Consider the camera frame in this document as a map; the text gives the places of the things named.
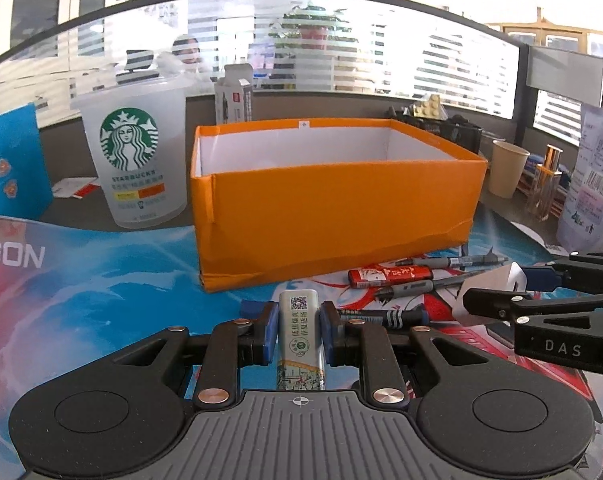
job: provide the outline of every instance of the black basket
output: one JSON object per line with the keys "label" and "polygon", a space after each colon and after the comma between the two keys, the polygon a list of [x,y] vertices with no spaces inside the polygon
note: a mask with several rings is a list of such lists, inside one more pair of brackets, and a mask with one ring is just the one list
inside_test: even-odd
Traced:
{"label": "black basket", "polygon": [[422,119],[412,117],[410,115],[397,116],[397,119],[430,132],[443,139],[454,142],[462,148],[466,148],[469,152],[479,154],[479,145],[481,143],[481,128],[475,124],[454,124],[447,121],[439,121],[437,119]]}

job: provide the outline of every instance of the gray ribbed plate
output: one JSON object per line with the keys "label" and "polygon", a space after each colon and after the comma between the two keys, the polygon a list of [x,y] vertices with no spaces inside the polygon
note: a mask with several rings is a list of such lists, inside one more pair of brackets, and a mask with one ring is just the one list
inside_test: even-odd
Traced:
{"label": "gray ribbed plate", "polygon": [[[470,480],[444,462],[404,415],[354,392],[247,392],[201,413],[165,457],[120,480]],[[582,480],[567,470],[553,480]],[[36,474],[24,480],[43,480]]]}

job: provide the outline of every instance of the blue paper bag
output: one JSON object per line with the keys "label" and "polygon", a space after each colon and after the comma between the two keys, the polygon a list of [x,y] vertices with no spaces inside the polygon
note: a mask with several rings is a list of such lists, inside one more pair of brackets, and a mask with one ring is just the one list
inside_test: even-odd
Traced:
{"label": "blue paper bag", "polygon": [[0,115],[0,215],[36,220],[50,202],[34,105]]}

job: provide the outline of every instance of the open cardboard box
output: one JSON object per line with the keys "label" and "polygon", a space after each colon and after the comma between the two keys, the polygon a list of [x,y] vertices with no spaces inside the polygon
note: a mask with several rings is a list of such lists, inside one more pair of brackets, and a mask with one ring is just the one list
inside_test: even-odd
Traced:
{"label": "open cardboard box", "polygon": [[392,120],[200,126],[191,192],[209,292],[468,240],[486,161]]}

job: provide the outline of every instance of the beige paper cup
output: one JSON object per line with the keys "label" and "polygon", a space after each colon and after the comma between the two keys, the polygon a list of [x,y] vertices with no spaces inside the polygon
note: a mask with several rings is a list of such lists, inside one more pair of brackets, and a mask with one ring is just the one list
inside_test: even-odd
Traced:
{"label": "beige paper cup", "polygon": [[512,198],[529,155],[519,146],[494,140],[488,190],[502,198]]}

